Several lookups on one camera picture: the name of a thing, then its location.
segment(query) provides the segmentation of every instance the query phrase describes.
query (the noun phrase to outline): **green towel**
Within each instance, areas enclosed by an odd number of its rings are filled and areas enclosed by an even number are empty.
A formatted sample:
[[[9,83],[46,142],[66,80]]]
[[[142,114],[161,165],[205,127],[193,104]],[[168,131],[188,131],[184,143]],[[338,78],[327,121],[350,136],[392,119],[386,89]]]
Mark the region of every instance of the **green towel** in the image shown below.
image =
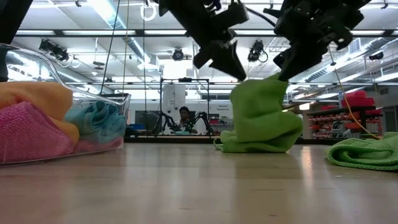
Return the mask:
[[[235,131],[223,131],[222,152],[286,152],[301,135],[301,118],[282,112],[288,83],[273,75],[264,80],[248,80],[231,92]]]
[[[339,166],[398,170],[398,133],[386,133],[381,140],[346,139],[326,153],[328,160]]]

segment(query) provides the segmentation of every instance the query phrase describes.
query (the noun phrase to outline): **wire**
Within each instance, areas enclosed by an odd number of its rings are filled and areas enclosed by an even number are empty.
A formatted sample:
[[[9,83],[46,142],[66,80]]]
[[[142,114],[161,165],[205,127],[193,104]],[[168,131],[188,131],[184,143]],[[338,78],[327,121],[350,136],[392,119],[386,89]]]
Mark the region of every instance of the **wire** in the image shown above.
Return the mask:
[[[328,50],[329,50],[329,54],[330,54],[331,61],[332,61],[332,62],[335,62],[334,59],[333,59],[333,56],[332,56],[332,54],[331,54],[331,52],[330,52],[330,46],[328,46]],[[351,117],[353,118],[353,120],[355,121],[355,123],[356,123],[357,125],[359,125],[359,127],[361,127],[362,130],[366,131],[369,135],[371,135],[372,137],[374,137],[374,138],[376,138],[376,139],[381,139],[379,136],[377,136],[377,135],[375,135],[375,134],[369,132],[369,131],[368,131],[364,126],[362,126],[362,124],[355,118],[355,116],[354,116],[354,114],[353,114],[353,112],[352,112],[352,110],[351,110],[351,107],[349,106],[349,103],[348,103],[348,100],[347,100],[347,97],[346,97],[346,92],[344,91],[343,85],[341,84],[340,77],[338,76],[337,70],[336,70],[335,68],[334,68],[334,72],[335,72],[335,74],[336,74],[336,77],[337,77],[338,83],[339,83],[339,85],[340,85],[341,91],[343,92],[343,97],[344,97],[344,100],[345,100],[345,102],[346,102],[346,104],[347,104],[347,108],[348,108],[348,111],[349,111],[349,115],[351,115]]]
[[[126,40],[129,38],[129,16],[130,16],[130,6],[127,7],[127,24],[126,24]],[[126,64],[127,64],[127,41],[124,46],[124,66],[123,66],[123,86],[122,94],[124,94],[124,81],[126,79]]]
[[[106,70],[108,69],[109,56],[111,55],[111,48],[112,48],[112,44],[113,44],[114,31],[116,30],[116,23],[118,22],[119,8],[120,8],[120,0],[118,0],[118,9],[116,10],[116,15],[114,16],[114,24],[113,24],[113,30],[112,30],[111,43],[109,44],[108,55],[106,56],[104,76],[102,78],[101,91],[99,92],[100,95],[102,94],[102,90],[103,90],[104,84],[105,84]]]
[[[266,56],[267,56],[267,59],[265,59],[265,60],[260,60],[260,58],[258,59],[258,61],[259,62],[261,62],[261,63],[266,63],[267,61],[268,61],[268,54],[267,54],[267,52],[265,51],[265,50],[262,50],[262,53],[263,53],[263,55],[265,54]]]
[[[145,20],[144,20],[144,22],[142,24],[142,28],[145,30]],[[142,38],[142,44],[143,44],[142,51],[145,52],[145,38]],[[146,68],[145,68],[145,64],[146,64],[145,63],[145,56],[144,56],[144,62],[143,63],[144,63],[144,88],[145,88],[145,90],[144,90],[144,98],[145,98],[145,129],[146,129],[146,133],[147,133],[147,137],[148,137],[149,132],[147,130],[149,128],[149,125],[148,125],[148,108],[147,108],[147,77],[146,77]]]
[[[273,22],[272,20],[268,19],[265,15],[262,15],[261,13],[256,12],[255,10],[253,10],[253,9],[247,7],[247,6],[245,6],[245,7],[246,7],[246,9],[248,10],[248,12],[250,12],[250,13],[252,13],[252,14],[254,14],[254,15],[260,17],[261,19],[264,19],[264,20],[267,21],[271,26],[275,27],[275,22]]]

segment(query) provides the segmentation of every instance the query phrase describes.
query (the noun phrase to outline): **floor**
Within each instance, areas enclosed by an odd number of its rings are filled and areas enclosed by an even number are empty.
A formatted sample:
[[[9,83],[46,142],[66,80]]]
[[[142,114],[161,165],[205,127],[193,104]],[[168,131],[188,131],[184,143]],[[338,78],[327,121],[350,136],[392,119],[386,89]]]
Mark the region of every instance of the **floor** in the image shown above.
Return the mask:
[[[0,167],[1,223],[398,223],[398,174],[329,164],[324,146],[222,154],[211,145]]]

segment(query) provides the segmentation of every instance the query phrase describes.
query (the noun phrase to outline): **spotlight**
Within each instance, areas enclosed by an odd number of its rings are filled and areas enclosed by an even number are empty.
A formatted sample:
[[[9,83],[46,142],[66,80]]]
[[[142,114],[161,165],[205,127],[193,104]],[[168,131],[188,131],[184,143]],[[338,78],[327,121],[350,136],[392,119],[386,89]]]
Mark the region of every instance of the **spotlight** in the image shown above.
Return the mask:
[[[262,54],[267,56],[267,59],[264,61],[260,60],[260,56]],[[253,44],[253,46],[250,49],[248,60],[249,60],[249,62],[260,61],[262,63],[264,63],[268,60],[268,54],[264,51],[264,44],[262,43],[262,40],[255,41],[255,43]]]
[[[184,58],[184,53],[182,52],[182,49],[175,49],[172,58],[176,61],[182,60]]]
[[[377,53],[377,54],[374,54],[374,55],[370,55],[370,56],[369,56],[369,59],[370,59],[370,60],[380,60],[380,59],[382,59],[383,57],[384,57],[383,52],[380,52],[380,53]]]
[[[54,45],[50,43],[48,40],[42,40],[39,46],[39,50],[43,51],[44,53],[49,53],[54,48]]]
[[[67,49],[61,49],[58,46],[55,46],[52,49],[52,52],[50,53],[50,55],[54,56],[60,62],[67,62],[69,60],[69,55],[68,55]]]
[[[42,40],[39,50],[46,54],[50,53],[51,56],[55,57],[60,62],[66,62],[69,60],[67,49],[62,49],[59,46],[50,43],[49,40]]]

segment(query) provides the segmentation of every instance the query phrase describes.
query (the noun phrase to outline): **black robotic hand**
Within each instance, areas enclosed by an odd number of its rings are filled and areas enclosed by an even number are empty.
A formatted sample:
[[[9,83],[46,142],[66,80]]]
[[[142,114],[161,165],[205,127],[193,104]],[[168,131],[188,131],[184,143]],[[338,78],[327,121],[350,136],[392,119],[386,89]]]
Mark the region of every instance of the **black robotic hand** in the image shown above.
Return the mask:
[[[246,78],[246,72],[236,55],[236,42],[230,44],[236,36],[230,30],[231,26],[246,22],[248,13],[243,4],[234,2],[228,10],[219,14],[220,0],[156,0],[159,4],[159,15],[170,11],[200,46],[199,53],[193,63],[197,68],[212,59],[210,67],[236,77],[238,80]]]
[[[363,19],[359,9],[370,0],[285,0],[280,11],[264,9],[278,21],[274,32],[290,41],[291,48],[274,62],[282,69],[279,79],[287,81],[313,67],[334,42],[337,50],[353,40],[350,30]]]
[[[159,14],[170,11],[201,47],[194,57],[197,68],[210,59],[210,67],[244,80],[246,73],[236,55],[236,36],[231,26],[246,22],[248,11],[272,21],[246,7],[238,0],[231,1],[228,9],[216,14],[220,0],[155,0]],[[275,34],[290,41],[291,48],[275,57],[281,68],[279,80],[287,81],[322,60],[331,42],[337,50],[347,47],[353,40],[350,30],[363,19],[359,9],[370,0],[285,0],[281,10],[264,9],[264,13],[278,18]]]

